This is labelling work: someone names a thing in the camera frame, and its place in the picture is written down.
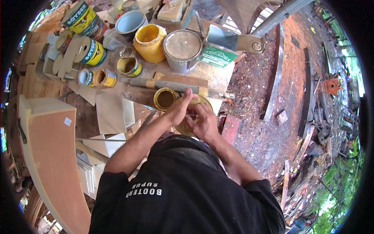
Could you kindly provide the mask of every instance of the sticker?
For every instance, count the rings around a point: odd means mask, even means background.
[[[64,124],[66,124],[66,125],[68,125],[70,127],[71,119],[69,119],[68,117],[66,117],[65,121],[64,121]]]

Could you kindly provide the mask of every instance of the bucket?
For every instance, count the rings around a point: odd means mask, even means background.
[[[139,10],[132,10],[123,14],[116,22],[116,31],[124,37],[134,38],[136,31],[148,24],[145,14]]]
[[[139,4],[136,0],[128,0],[122,4],[123,12],[129,12],[131,10],[140,10]]]
[[[136,58],[120,58],[117,70],[128,77],[137,77],[143,71],[143,65]]]
[[[108,26],[99,18],[88,4],[81,0],[75,4],[62,19],[62,24],[81,36],[99,40]]]
[[[206,98],[204,98],[203,96],[200,96],[200,95],[199,95],[199,99],[192,99],[189,104],[198,104],[198,103],[208,103],[209,107],[212,108],[212,110],[213,110],[213,107],[212,107],[211,103],[208,101],[208,99],[206,99]],[[178,132],[180,132],[180,134],[182,134],[182,135],[189,136],[189,137],[194,137],[195,136],[195,134],[193,134],[191,132],[191,129],[188,127],[188,125],[186,124],[186,121],[184,119],[182,120],[182,122],[179,125],[175,126],[175,129]]]
[[[56,41],[55,50],[65,53],[71,39],[73,38],[73,34],[74,33],[70,29],[65,29]]]
[[[155,24],[145,25],[136,32],[134,47],[150,63],[158,63],[165,59],[162,49],[166,30]]]
[[[153,96],[153,103],[157,109],[166,111],[177,100],[177,94],[169,88],[161,88]]]
[[[85,63],[92,66],[99,66],[107,57],[107,49],[101,43],[86,37],[80,45],[77,55],[74,57],[75,63]]]
[[[177,73],[192,71],[199,59],[203,43],[199,36],[189,30],[177,30],[164,40],[163,50],[170,69]]]
[[[113,87],[117,82],[117,75],[107,69],[99,69],[93,75],[93,84],[95,86]]]
[[[88,69],[83,69],[78,76],[78,81],[80,85],[88,86],[88,87],[93,87],[95,86],[94,83],[92,82],[94,79],[94,74],[95,71],[90,71]]]

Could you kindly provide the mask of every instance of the debris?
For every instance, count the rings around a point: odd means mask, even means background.
[[[277,119],[278,119],[278,122],[279,122],[279,125],[281,126],[282,124],[284,124],[287,120],[288,120],[288,117],[287,117],[287,114],[286,114],[286,111],[285,110],[282,110],[282,112],[277,115]]]
[[[292,35],[291,35],[291,41],[292,43],[300,49],[300,43],[298,42],[298,40],[296,40]]]

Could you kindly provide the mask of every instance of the metal paint can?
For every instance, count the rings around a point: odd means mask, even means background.
[[[65,29],[56,41],[55,50],[61,53],[65,53],[68,45],[71,42],[71,39],[73,38],[73,35],[74,33],[70,29]]]
[[[137,30],[148,24],[145,14],[139,10],[132,10],[123,14],[116,22],[116,31],[124,37],[134,39]]]
[[[99,18],[89,5],[81,0],[75,4],[62,19],[62,24],[81,36],[99,40],[108,26]]]
[[[137,77],[143,71],[143,65],[136,58],[120,58],[117,70],[128,77]]]
[[[106,57],[107,49],[104,49],[101,43],[86,37],[74,57],[74,62],[99,66]]]
[[[95,71],[90,71],[88,69],[83,69],[78,76],[78,81],[80,85],[93,87],[95,86],[93,83]]]
[[[129,12],[131,10],[140,10],[139,4],[136,0],[128,0],[122,4],[123,12]]]
[[[93,75],[95,86],[113,87],[117,83],[117,75],[108,69],[99,69]]]
[[[203,48],[200,37],[189,30],[177,30],[164,40],[163,50],[169,67],[177,73],[192,71]]]

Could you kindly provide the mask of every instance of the plastic bag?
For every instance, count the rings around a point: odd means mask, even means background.
[[[183,17],[184,0],[171,0],[165,3],[157,15],[158,20],[180,22]]]
[[[104,41],[102,42],[102,46],[110,51],[115,50],[119,47],[124,47],[126,44],[126,40],[123,36],[121,36],[115,28],[109,29],[104,32]]]

